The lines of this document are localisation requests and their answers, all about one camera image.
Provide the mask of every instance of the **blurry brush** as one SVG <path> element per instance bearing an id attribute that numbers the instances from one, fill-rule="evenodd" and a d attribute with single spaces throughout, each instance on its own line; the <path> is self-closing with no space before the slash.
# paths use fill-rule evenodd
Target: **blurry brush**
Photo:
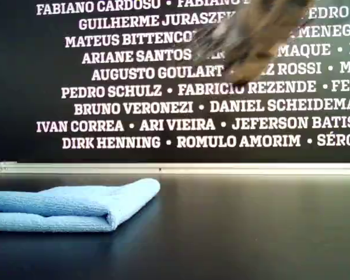
<path id="1" fill-rule="evenodd" d="M 241 87 L 258 79 L 277 57 L 278 47 L 310 23 L 305 17 L 313 4 L 314 0 L 251 0 L 237 5 L 230 18 L 200 28 L 190 42 L 177 46 L 191 50 L 192 65 L 223 52 L 224 80 Z"/>

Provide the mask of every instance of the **blue microfiber cloth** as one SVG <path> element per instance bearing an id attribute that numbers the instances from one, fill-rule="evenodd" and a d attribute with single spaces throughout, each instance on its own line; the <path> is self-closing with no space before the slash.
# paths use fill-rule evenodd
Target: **blue microfiber cloth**
<path id="1" fill-rule="evenodd" d="M 40 192 L 0 191 L 0 230 L 111 232 L 160 190 L 154 179 L 121 187 L 87 185 Z"/>

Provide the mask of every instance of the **cloth fold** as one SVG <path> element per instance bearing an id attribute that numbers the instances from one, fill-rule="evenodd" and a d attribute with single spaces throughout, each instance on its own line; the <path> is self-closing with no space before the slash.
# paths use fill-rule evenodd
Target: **cloth fold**
<path id="1" fill-rule="evenodd" d="M 10 232 L 111 232 L 160 190 L 145 178 L 120 187 L 54 187 L 40 192 L 0 191 L 0 230 Z"/>

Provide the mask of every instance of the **black table surface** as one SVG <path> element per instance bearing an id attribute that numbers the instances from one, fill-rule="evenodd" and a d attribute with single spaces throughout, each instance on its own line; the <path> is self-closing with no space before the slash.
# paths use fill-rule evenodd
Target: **black table surface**
<path id="1" fill-rule="evenodd" d="M 0 279 L 350 279 L 350 177 L 5 175 L 0 190 L 158 179 L 113 233 L 0 232 Z"/>

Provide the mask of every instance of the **black background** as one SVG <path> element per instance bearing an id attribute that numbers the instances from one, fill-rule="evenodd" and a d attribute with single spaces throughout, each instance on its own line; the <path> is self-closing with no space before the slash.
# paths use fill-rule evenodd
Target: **black background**
<path id="1" fill-rule="evenodd" d="M 318 133 L 328 133 L 331 129 L 306 129 L 301 131 L 228 131 L 227 128 L 218 127 L 221 121 L 232 121 L 236 117 L 260 117 L 260 116 L 344 116 L 350 112 L 346 111 L 328 111 L 326 113 L 301 112 L 301 113 L 234 113 L 213 114 L 212 118 L 217 126 L 217 130 L 210 132 L 157 132 L 156 134 L 142 133 L 137 129 L 129 130 L 123 133 L 114 133 L 114 135 L 69 135 L 78 136 L 142 136 L 158 135 L 161 136 L 162 146 L 160 149 L 104 149 L 104 150 L 63 150 L 61 138 L 66 136 L 62 134 L 39 134 L 36 132 L 36 121 L 59 121 L 81 119 L 73 116 L 74 103 L 79 102 L 123 102 L 123 101 L 175 101 L 192 100 L 195 101 L 196 109 L 198 104 L 205 104 L 203 113 L 195 113 L 192 117 L 210 116 L 207 114 L 208 97 L 200 96 L 177 96 L 177 92 L 167 95 L 164 91 L 163 96 L 155 99 L 99 99 L 99 100 L 65 100 L 61 99 L 62 86 L 89 86 L 89 85 L 114 85 L 124 84 L 123 82 L 111 81 L 93 83 L 90 81 L 93 69 L 95 68 L 115 68 L 114 65 L 82 65 L 82 57 L 85 52 L 108 51 L 98 48 L 64 48 L 65 36 L 81 36 L 90 34 L 110 34 L 110 33 L 131 33 L 131 32 L 149 32 L 149 31 L 171 31 L 174 29 L 190 30 L 199 26 L 180 26 L 180 27 L 161 27 L 159 29 L 145 28 L 135 30 L 102 30 L 102 31 L 80 31 L 78 30 L 78 20 L 80 18 L 93 18 L 105 16 L 122 16 L 132 14 L 133 12 L 114 12 L 111 14 L 80 14 L 80 15 L 55 15 L 55 16 L 36 16 L 36 4 L 43 3 L 35 0 L 26 1 L 0 1 L 0 161 L 18 161 L 18 162 L 350 162 L 350 147 L 327 147 L 316 146 L 316 135 Z M 317 1 L 320 6 L 332 5 L 330 1 Z M 176 9 L 175 5 L 168 7 L 163 1 L 163 7 L 160 10 L 137 11 L 137 14 L 157 14 L 178 12 L 201 12 L 201 11 L 228 11 L 233 7 L 204 7 Z M 314 24 L 337 24 L 340 20 L 319 20 Z M 301 38 L 298 42 L 306 43 L 325 43 L 332 44 L 331 57 L 311 57 L 307 58 L 280 58 L 280 61 L 321 61 L 323 75 L 302 75 L 289 77 L 274 77 L 273 79 L 287 80 L 305 80 L 316 79 L 318 81 L 317 93 L 308 94 L 243 94 L 233 98 L 245 99 L 271 99 L 271 98 L 324 98 L 324 97 L 350 97 L 350 93 L 331 93 L 330 90 L 324 90 L 322 83 L 331 79 L 339 79 L 337 71 L 340 60 L 350 60 L 348 55 L 348 38 Z M 144 45 L 119 47 L 121 50 L 130 49 L 155 49 L 167 48 L 168 45 Z M 337 47 L 343 47 L 344 52 L 339 54 Z M 332 72 L 327 71 L 327 66 L 333 65 Z M 350 79 L 350 74 L 343 75 L 341 79 Z M 197 79 L 197 82 L 207 81 L 206 79 Z M 131 81 L 131 83 L 161 83 L 163 87 L 171 86 L 176 88 L 177 83 L 196 82 L 185 80 L 157 80 L 157 81 Z M 181 116 L 173 115 L 152 115 L 152 118 L 179 118 Z M 137 115 L 134 117 L 115 117 L 108 116 L 109 119 L 121 119 L 123 122 L 133 121 L 136 127 L 139 126 L 143 118 L 150 118 L 147 115 Z M 302 134 L 303 139 L 312 137 L 314 142 L 309 145 L 302 141 L 300 148 L 218 148 L 218 149 L 177 149 L 177 135 L 229 135 L 236 136 L 242 134 L 276 134 L 291 133 Z M 350 130 L 342 130 L 342 133 L 350 133 Z M 173 146 L 167 146 L 166 140 L 171 139 Z"/>

